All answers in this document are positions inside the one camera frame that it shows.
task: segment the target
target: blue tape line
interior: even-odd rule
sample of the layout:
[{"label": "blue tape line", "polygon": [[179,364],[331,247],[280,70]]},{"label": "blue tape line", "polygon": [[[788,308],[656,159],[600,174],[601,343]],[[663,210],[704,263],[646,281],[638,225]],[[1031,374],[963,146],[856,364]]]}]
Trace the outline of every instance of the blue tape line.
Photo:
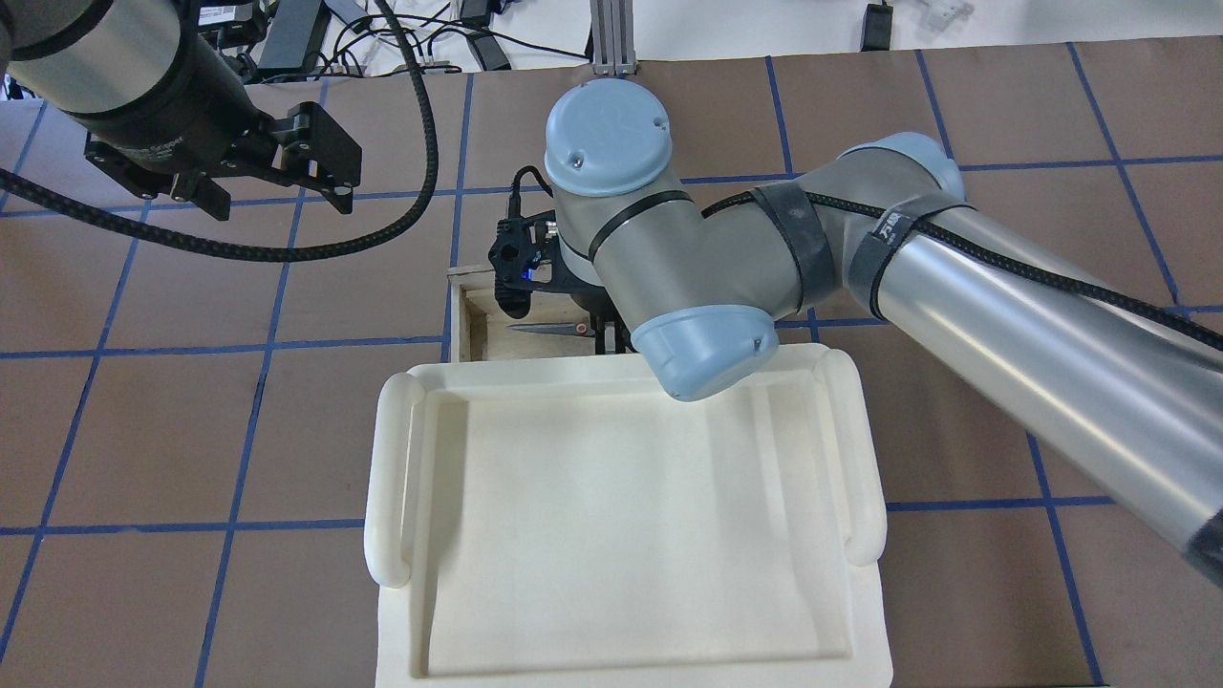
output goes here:
[{"label": "blue tape line", "polygon": [[680,181],[684,183],[744,183],[750,181],[783,181],[791,178],[793,172],[786,174],[742,174],[725,176],[689,176]]},{"label": "blue tape line", "polygon": [[12,638],[12,628],[17,623],[17,611],[26,598],[26,587],[29,585],[29,574],[34,571],[34,561],[38,560],[38,550],[43,546],[43,539],[35,536],[26,555],[26,566],[21,569],[21,580],[17,582],[17,591],[13,593],[12,605],[9,606],[9,618],[5,620],[4,632],[0,634],[0,662],[4,662],[5,653],[9,651],[9,639]]},{"label": "blue tape line", "polygon": [[235,523],[234,530],[240,532],[257,532],[257,530],[336,530],[345,528],[364,528],[366,519],[363,518],[335,518],[335,519],[316,519],[316,521],[253,521],[245,523]]},{"label": "blue tape line", "polygon": [[943,122],[943,110],[938,106],[938,97],[934,95],[934,82],[929,78],[929,70],[926,68],[926,55],[921,50],[914,50],[917,57],[917,68],[921,71],[922,83],[926,84],[926,95],[929,98],[929,109],[934,112],[934,126],[938,127],[938,137],[943,139],[943,153],[948,158],[955,158],[951,153],[951,139],[947,136],[947,123]]},{"label": "blue tape line", "polygon": [[[472,101],[472,89],[475,87],[476,79],[472,75],[467,75],[467,86],[464,90],[464,103],[462,103],[462,128],[459,137],[459,174],[455,180],[455,187],[457,193],[455,194],[455,211],[454,211],[454,224],[450,226],[450,266],[455,266],[459,263],[459,244],[462,237],[462,196],[467,193],[464,189],[465,177],[467,175],[467,142],[468,133],[471,131],[471,101]],[[486,192],[501,192],[500,187],[494,188],[481,188],[475,189],[481,193]],[[505,187],[505,193],[509,193],[510,188]],[[450,277],[446,277],[446,308],[445,314],[442,318],[442,353],[438,356],[438,360],[443,364],[450,363],[450,324],[454,319],[454,313],[451,313],[451,290],[454,287],[450,285]]]},{"label": "blue tape line", "polygon": [[462,103],[462,130],[459,134],[459,174],[455,177],[455,211],[450,225],[450,266],[455,266],[459,262],[459,233],[460,227],[462,227],[462,186],[467,175],[467,139],[471,131],[471,93],[475,83],[475,76],[467,75],[467,87],[464,92]]},{"label": "blue tape line", "polygon": [[94,352],[88,349],[68,349],[64,352],[2,352],[0,362],[22,359],[88,359]]},{"label": "blue tape line", "polygon": [[336,530],[364,528],[363,518],[306,521],[248,521],[237,523],[116,523],[98,525],[48,525],[0,528],[0,536],[114,535],[117,533],[225,533],[264,530]]},{"label": "blue tape line", "polygon": [[1103,507],[1115,505],[1112,497],[1020,497],[1014,500],[948,500],[934,502],[888,502],[889,513],[906,512],[975,512],[991,510],[1043,510],[1058,507]]},{"label": "blue tape line", "polygon": [[[284,198],[242,198],[237,200],[230,200],[230,205],[235,208],[248,207],[248,205],[289,205],[297,202],[296,196],[285,196]],[[175,210],[194,210],[198,205],[194,203],[157,203],[153,205],[154,213],[175,211]],[[121,213],[125,211],[125,207],[115,208],[103,208],[108,213]]]},{"label": "blue tape line", "polygon": [[781,111],[781,93],[777,88],[777,73],[773,71],[773,56],[764,56],[764,68],[768,71],[768,88],[773,93],[773,112],[777,115],[777,132],[781,137],[781,159],[785,160],[785,174],[794,174],[790,160],[790,136],[785,131],[785,112]]},{"label": "blue tape line", "polygon": [[[324,100],[327,84],[323,84],[323,93],[319,100]],[[297,203],[294,207],[294,219],[289,225],[289,241],[285,243],[292,247],[297,241],[297,230],[301,227],[302,209],[305,208],[306,189],[297,191]],[[285,286],[289,284],[289,268],[292,263],[280,265],[280,280],[276,284],[276,298],[272,304],[272,317],[268,321],[268,337],[264,342],[263,363],[259,368],[259,381],[254,387],[254,398],[251,401],[251,417],[246,424],[246,437],[242,441],[242,458],[238,462],[237,478],[234,481],[234,499],[230,501],[229,524],[237,523],[238,513],[242,508],[242,495],[246,491],[246,475],[251,468],[251,452],[254,448],[256,429],[259,425],[259,411],[263,408],[263,393],[268,385],[268,374],[272,370],[272,356],[276,341],[276,329],[280,325],[280,312],[285,302]],[[208,621],[204,624],[204,640],[199,648],[199,664],[196,666],[196,688],[203,688],[204,675],[208,672],[208,657],[213,646],[213,633],[216,631],[216,615],[220,611],[221,596],[225,593],[225,577],[229,569],[230,552],[234,549],[234,530],[225,532],[225,543],[221,545],[221,558],[216,567],[216,583],[213,587],[213,599],[208,607]]]},{"label": "blue tape line", "polygon": [[1087,628],[1087,616],[1082,611],[1082,602],[1079,600],[1079,585],[1074,579],[1074,568],[1070,566],[1070,554],[1066,551],[1065,539],[1062,536],[1062,522],[1058,519],[1058,510],[1054,506],[1053,494],[1049,491],[1049,479],[1044,474],[1044,462],[1041,459],[1041,447],[1031,433],[1027,434],[1027,448],[1032,455],[1032,467],[1036,469],[1036,480],[1041,485],[1044,513],[1049,518],[1049,530],[1053,533],[1053,545],[1058,550],[1058,561],[1062,565],[1062,577],[1066,584],[1066,596],[1070,600],[1070,611],[1074,612],[1074,622],[1079,629],[1079,642],[1082,644],[1082,654],[1087,660],[1087,668],[1091,671],[1091,681],[1096,686],[1102,686],[1104,678],[1099,672],[1099,661],[1096,659],[1096,648],[1091,642],[1091,631]]},{"label": "blue tape line", "polygon": [[1066,43],[1066,50],[1070,51],[1070,61],[1074,62],[1074,71],[1079,75],[1079,82],[1082,84],[1082,90],[1087,95],[1087,103],[1091,105],[1091,111],[1096,115],[1096,123],[1099,125],[1099,132],[1104,136],[1104,143],[1108,145],[1108,153],[1113,156],[1113,164],[1117,165],[1117,172],[1121,176],[1121,183],[1125,186],[1125,194],[1130,197],[1130,204],[1134,205],[1134,214],[1137,215],[1139,224],[1142,225],[1142,232],[1146,235],[1147,243],[1151,246],[1151,252],[1155,254],[1155,260],[1159,264],[1159,271],[1163,273],[1164,284],[1168,286],[1168,292],[1172,293],[1172,302],[1180,304],[1180,291],[1177,288],[1177,281],[1172,277],[1172,270],[1168,269],[1168,260],[1163,257],[1163,251],[1159,248],[1159,242],[1156,240],[1155,231],[1151,230],[1151,222],[1147,221],[1146,211],[1142,209],[1142,203],[1139,200],[1139,194],[1134,191],[1134,185],[1130,182],[1130,175],[1125,171],[1125,164],[1121,161],[1121,155],[1117,150],[1117,143],[1113,141],[1113,134],[1108,131],[1108,123],[1104,121],[1104,112],[1099,109],[1096,94],[1092,92],[1091,83],[1087,81],[1087,72],[1084,71],[1082,61],[1079,59],[1079,50],[1075,49],[1074,43]]},{"label": "blue tape line", "polygon": [[[144,205],[110,205],[106,208],[100,208],[108,213],[139,213],[144,210]],[[152,210],[168,209],[168,208],[150,208]],[[51,218],[59,216],[61,213],[57,210],[48,210],[45,208],[38,210],[10,210],[0,213],[0,218]]]},{"label": "blue tape line", "polygon": [[[454,196],[457,191],[454,188],[435,188],[433,191],[434,196]],[[377,200],[378,198],[416,198],[421,194],[419,189],[416,191],[377,191],[369,193],[355,193],[358,200]]]},{"label": "blue tape line", "polygon": [[389,347],[396,343],[437,343],[442,341],[438,334],[424,336],[378,336],[369,339],[316,339],[301,341],[278,341],[273,349],[331,349],[335,347]]},{"label": "blue tape line", "polygon": [[[34,134],[38,133],[38,127],[43,123],[43,115],[46,114],[46,100],[38,106],[38,112],[34,114],[34,123],[29,126],[29,133],[26,134],[26,142],[21,145],[21,152],[17,153],[17,161],[12,164],[12,172],[21,174],[21,166],[26,164],[26,156],[29,155],[29,149],[34,144]],[[9,202],[9,192],[5,191],[0,196],[0,210],[4,210],[5,204]]]},{"label": "blue tape line", "polygon": [[[331,349],[336,347],[386,347],[397,343],[438,343],[440,334],[421,336],[371,336],[363,339],[300,339],[294,341],[274,341],[270,343],[230,343],[221,347],[153,347],[132,349],[103,349],[102,358],[111,357],[208,357],[221,354],[246,354],[268,349]],[[64,352],[0,352],[0,362],[28,359],[88,359],[97,351],[72,349]]]},{"label": "blue tape line", "polygon": [[996,163],[986,165],[960,165],[960,171],[994,170],[1051,170],[1063,167],[1110,167],[1114,160],[1065,160],[1054,163]]},{"label": "blue tape line", "polygon": [[1179,155],[1166,158],[1121,158],[1125,165],[1167,165],[1173,163],[1223,163],[1223,155]]},{"label": "blue tape line", "polygon": [[[519,191],[527,193],[531,191],[543,191],[543,187],[539,186],[538,183],[523,183],[519,186]],[[509,192],[510,192],[509,186],[477,186],[475,188],[464,187],[462,189],[464,196],[476,196],[481,193],[509,193]]]},{"label": "blue tape line", "polygon": [[234,532],[225,532],[221,544],[221,561],[216,567],[216,583],[213,584],[213,599],[208,604],[208,622],[204,624],[204,639],[199,644],[199,664],[196,665],[194,688],[204,688],[204,673],[208,671],[208,656],[213,650],[213,634],[216,632],[216,615],[221,609],[221,594],[225,591],[225,576],[229,573],[229,557],[234,551]]},{"label": "blue tape line", "polygon": [[[146,203],[141,211],[141,220],[143,221],[148,216],[149,204]],[[127,285],[127,276],[132,271],[132,262],[136,259],[136,249],[139,247],[139,241],[132,238],[127,244],[127,255],[124,258],[124,266],[119,271],[119,280],[115,282],[115,293],[110,298],[110,308],[106,310],[106,319],[103,321],[102,332],[98,335],[98,347],[93,353],[93,360],[89,363],[89,374],[86,376],[84,386],[81,389],[81,398],[77,401],[76,411],[72,413],[72,422],[68,424],[67,437],[64,440],[64,450],[60,452],[60,459],[55,466],[55,475],[51,479],[51,488],[46,492],[46,501],[43,502],[43,514],[39,518],[39,527],[45,528],[51,519],[51,511],[55,508],[55,499],[60,494],[60,486],[64,484],[64,475],[68,468],[68,459],[72,456],[72,447],[76,445],[77,433],[81,430],[81,419],[84,417],[84,408],[89,401],[89,392],[93,390],[93,381],[98,376],[98,367],[102,364],[102,351],[106,347],[106,339],[110,336],[110,328],[115,323],[115,314],[119,312],[119,302],[124,297],[124,287]],[[12,637],[13,626],[17,623],[17,613],[21,611],[21,602],[26,598],[26,588],[29,585],[29,577],[34,571],[34,562],[38,560],[38,550],[42,544],[42,536],[35,535],[34,541],[29,547],[29,555],[26,557],[26,566],[22,568],[21,579],[17,582],[17,590],[12,598],[12,605],[9,607],[9,618],[5,621],[4,633],[0,634],[0,662],[4,661],[4,655],[9,650],[9,640]]]},{"label": "blue tape line", "polygon": [[819,326],[865,326],[888,323],[887,320],[882,320],[879,318],[830,318],[819,319],[817,324]]},{"label": "blue tape line", "polygon": [[819,343],[819,318],[816,317],[816,308],[807,308],[807,329],[811,330],[811,340]]}]

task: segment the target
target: white tray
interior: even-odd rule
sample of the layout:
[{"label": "white tray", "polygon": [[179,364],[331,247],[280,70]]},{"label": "white tray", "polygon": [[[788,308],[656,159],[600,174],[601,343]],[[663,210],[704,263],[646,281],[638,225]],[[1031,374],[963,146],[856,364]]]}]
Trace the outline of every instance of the white tray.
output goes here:
[{"label": "white tray", "polygon": [[417,367],[378,402],[377,686],[888,686],[885,529],[819,343],[690,404],[636,356]]}]

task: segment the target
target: power cord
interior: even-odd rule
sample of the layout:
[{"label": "power cord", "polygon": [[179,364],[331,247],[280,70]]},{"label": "power cord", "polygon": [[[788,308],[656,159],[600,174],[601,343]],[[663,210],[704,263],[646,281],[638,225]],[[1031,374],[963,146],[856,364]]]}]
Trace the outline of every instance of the power cord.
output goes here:
[{"label": "power cord", "polygon": [[[865,203],[855,203],[854,200],[846,200],[844,198],[837,198],[834,196],[824,196],[822,193],[807,192],[807,199],[811,200],[813,205],[823,205],[826,208],[833,208],[837,210],[843,210],[846,213],[854,213],[859,215],[865,215],[868,218],[882,218],[883,213],[887,210],[884,208],[877,208],[874,205],[867,205]],[[723,198],[717,203],[713,203],[708,208],[701,211],[702,216],[709,216],[719,213],[726,208],[734,205],[742,205],[745,203],[753,202],[751,193],[742,192]],[[998,268],[1003,271],[1021,276],[1030,281],[1037,284],[1043,284],[1046,286],[1052,286],[1060,291],[1068,293],[1076,293],[1079,296],[1085,296],[1093,301],[1101,303],[1107,303],[1134,313],[1139,317],[1146,318],[1151,321],[1167,326],[1168,329],[1184,334],[1195,341],[1205,343],[1205,346],[1223,352],[1223,334],[1219,334],[1212,329],[1202,326],[1196,321],[1188,318],[1183,318],[1178,314],[1169,313],[1159,306],[1147,303],[1140,298],[1134,298],[1132,296],[1126,296],[1119,291],[1113,291],[1112,288],[1106,288],[1097,284],[1091,284],[1088,281],[1082,281],[1080,279],[1074,279],[1064,274],[1058,274],[1049,271],[1030,263],[1022,260],[1016,260],[1010,255],[1004,255],[996,251],[991,251],[980,243],[976,243],[949,229],[944,229],[928,220],[917,220],[914,222],[914,229],[929,236],[934,241],[938,241],[945,246],[949,246],[975,260],[985,263],[989,266]]]},{"label": "power cord", "polygon": [[552,197],[552,186],[548,186],[548,182],[543,180],[543,175],[539,174],[539,169],[534,165],[527,165],[520,169],[517,174],[514,175],[514,181],[510,182],[510,200],[505,214],[508,218],[522,216],[522,177],[527,174],[536,177],[536,182],[539,183],[539,188],[543,188],[543,192]]},{"label": "power cord", "polygon": [[4,169],[0,169],[0,188],[72,219],[92,224],[93,226],[105,229],[108,231],[115,231],[142,241],[160,243],[171,248],[180,248],[182,251],[190,251],[192,253],[201,253],[203,255],[212,255],[215,258],[295,263],[347,255],[350,253],[356,253],[358,251],[364,251],[366,248],[373,248],[374,246],[385,243],[386,241],[404,233],[413,224],[416,224],[416,221],[421,219],[421,215],[424,214],[424,209],[429,205],[429,200],[433,199],[433,191],[435,189],[438,181],[438,133],[433,122],[433,108],[429,104],[429,93],[424,88],[424,79],[422,77],[423,70],[421,70],[419,62],[416,61],[416,55],[412,53],[412,45],[407,40],[404,27],[401,27],[395,20],[395,15],[386,4],[386,0],[374,0],[374,2],[378,4],[382,16],[390,26],[391,34],[395,37],[395,42],[399,44],[399,49],[404,54],[404,62],[407,65],[407,73],[411,76],[412,89],[416,93],[417,105],[421,109],[421,125],[424,130],[426,158],[424,181],[421,183],[421,191],[417,194],[416,200],[412,202],[412,205],[399,219],[377,231],[356,238],[349,238],[346,241],[338,241],[334,243],[323,243],[319,246],[292,248],[280,246],[248,246],[245,243],[230,243],[227,241],[215,241],[212,238],[192,236],[190,233],[182,233],[171,229],[119,216],[100,208],[94,208],[93,205],[88,205],[56,193],[50,188],[34,183],[28,178]]}]

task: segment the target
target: black strap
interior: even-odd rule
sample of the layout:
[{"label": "black strap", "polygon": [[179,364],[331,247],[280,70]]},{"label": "black strap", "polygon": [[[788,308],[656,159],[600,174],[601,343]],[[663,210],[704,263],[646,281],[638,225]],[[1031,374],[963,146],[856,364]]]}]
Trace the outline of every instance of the black strap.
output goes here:
[{"label": "black strap", "polygon": [[799,270],[799,302],[795,310],[835,291],[840,282],[833,249],[819,215],[807,199],[807,192],[796,181],[781,181],[757,186],[751,189],[751,194],[790,248],[794,266]]},{"label": "black strap", "polygon": [[669,203],[671,200],[687,200],[689,203],[692,203],[692,197],[684,191],[673,188],[670,191],[659,191],[658,193],[651,193],[645,198],[635,200],[627,208],[620,210],[619,213],[613,215],[612,219],[603,222],[603,227],[594,233],[594,238],[591,238],[591,247],[586,249],[585,255],[577,253],[577,251],[574,252],[577,253],[578,255],[582,255],[587,260],[594,262],[594,253],[598,252],[599,246],[602,246],[603,242],[607,241],[609,236],[612,236],[613,231],[620,229],[620,225],[640,215],[641,213],[645,213],[646,210],[653,208],[654,205],[660,205],[663,203]]},{"label": "black strap", "polygon": [[912,232],[914,224],[950,208],[972,205],[944,191],[915,196],[888,208],[874,229],[862,237],[850,260],[845,281],[857,302],[871,308],[874,317],[887,319],[879,312],[879,281],[892,257]]}]

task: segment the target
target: tray handle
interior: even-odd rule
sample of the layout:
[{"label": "tray handle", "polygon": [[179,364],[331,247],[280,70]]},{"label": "tray handle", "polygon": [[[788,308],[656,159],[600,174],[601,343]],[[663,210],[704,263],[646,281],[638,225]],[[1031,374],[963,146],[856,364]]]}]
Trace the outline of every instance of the tray handle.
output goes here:
[{"label": "tray handle", "polygon": [[407,373],[391,376],[378,396],[364,546],[369,576],[384,588],[402,588],[412,577],[408,457],[424,433],[424,385]]},{"label": "tray handle", "polygon": [[872,566],[883,555],[888,512],[879,483],[879,464],[866,417],[866,400],[857,367],[849,354],[830,351],[821,357],[832,398],[833,425],[840,447],[850,532],[845,558],[854,566]]}]

